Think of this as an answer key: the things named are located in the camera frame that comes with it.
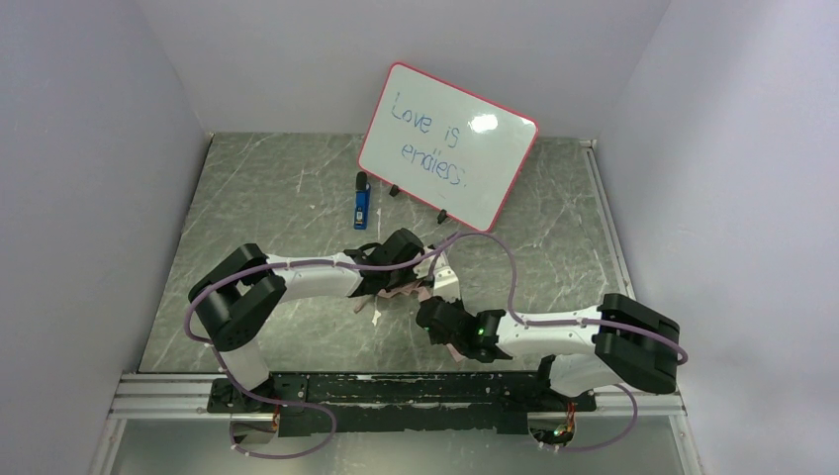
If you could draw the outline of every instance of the gray marble surface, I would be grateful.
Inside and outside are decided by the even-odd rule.
[[[182,331],[187,292],[245,242],[284,256],[332,254],[408,228],[426,244],[461,228],[374,180],[367,231],[352,228],[358,135],[218,134],[140,364],[144,372],[212,372],[212,352]],[[596,190],[577,141],[539,139],[493,229],[513,249],[515,308],[559,312],[618,290]],[[449,252],[466,309],[504,308],[510,266],[488,239]],[[457,371],[535,368],[537,359],[456,363],[414,322],[416,297],[376,298],[360,313],[350,299],[296,301],[274,311],[259,345],[278,371]],[[381,315],[373,324],[374,312]]]

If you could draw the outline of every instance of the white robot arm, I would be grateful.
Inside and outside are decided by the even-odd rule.
[[[250,390],[270,376],[255,337],[276,305],[320,296],[375,295],[426,279],[432,287],[432,297],[420,302],[417,323],[426,329],[432,344],[450,344],[464,356],[482,362],[526,355],[552,359],[550,389],[567,397],[621,382],[657,394],[675,391],[677,354],[655,339],[596,325],[540,325],[555,320],[608,318],[678,342],[679,326],[675,322],[628,297],[607,294],[601,304],[574,312],[519,315],[527,322],[523,325],[506,310],[489,310],[475,316],[466,312],[459,281],[444,253],[434,264],[425,260],[420,265],[396,270],[353,270],[339,265],[394,266],[426,251],[421,241],[404,229],[383,244],[367,244],[315,258],[332,265],[302,266],[312,259],[267,255],[255,244],[246,244],[190,291],[190,301],[207,286],[250,267],[288,262],[291,268],[254,273],[211,292],[196,307],[201,328],[193,328],[193,332],[210,338],[228,371]],[[434,268],[429,274],[431,265]],[[247,287],[243,294],[239,292],[242,287]]]

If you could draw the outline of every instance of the whiteboard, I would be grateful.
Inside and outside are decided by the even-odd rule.
[[[397,62],[358,165],[449,217],[488,231],[538,130],[528,117]]]

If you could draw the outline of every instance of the blue marker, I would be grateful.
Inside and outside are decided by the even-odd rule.
[[[367,229],[367,211],[370,209],[370,183],[367,173],[359,171],[355,175],[355,216],[353,227],[357,230]]]

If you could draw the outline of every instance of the black mounting plate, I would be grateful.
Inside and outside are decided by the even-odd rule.
[[[566,398],[547,387],[536,371],[473,373],[272,373],[274,388],[289,383],[287,400],[322,404],[338,419],[339,432],[380,432],[494,428],[497,433],[527,434],[527,413],[577,412],[597,408],[592,395]],[[275,407],[245,398],[226,378],[214,381],[211,414],[273,413]],[[279,436],[329,431],[320,411],[281,408]]]

